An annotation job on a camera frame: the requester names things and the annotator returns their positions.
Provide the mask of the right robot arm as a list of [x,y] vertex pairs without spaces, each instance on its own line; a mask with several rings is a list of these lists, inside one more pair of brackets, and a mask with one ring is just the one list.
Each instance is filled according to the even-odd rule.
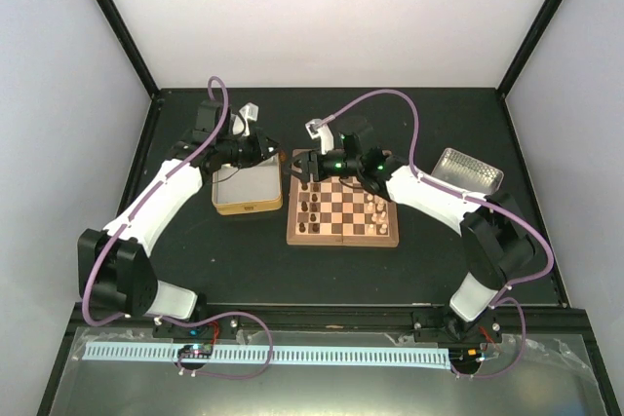
[[445,333],[455,341],[473,335],[478,318],[518,282],[518,272],[538,251],[550,250],[521,218],[513,197],[502,191],[487,195],[462,189],[417,169],[408,159],[382,149],[364,119],[347,122],[339,147],[326,122],[313,119],[305,128],[320,145],[292,157],[288,172],[300,182],[353,176],[370,194],[414,208],[461,238],[468,272],[443,317]]

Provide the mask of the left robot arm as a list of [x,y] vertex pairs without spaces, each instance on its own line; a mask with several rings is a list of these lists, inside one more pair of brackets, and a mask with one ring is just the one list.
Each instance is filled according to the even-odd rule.
[[157,278],[150,257],[177,212],[223,167],[255,168],[278,154],[279,144],[257,124],[258,107],[231,110],[222,102],[200,103],[194,127],[166,153],[154,178],[136,199],[102,229],[78,239],[79,286],[85,321],[101,326],[91,305],[112,317],[167,317],[188,337],[209,326],[208,311],[191,289]]

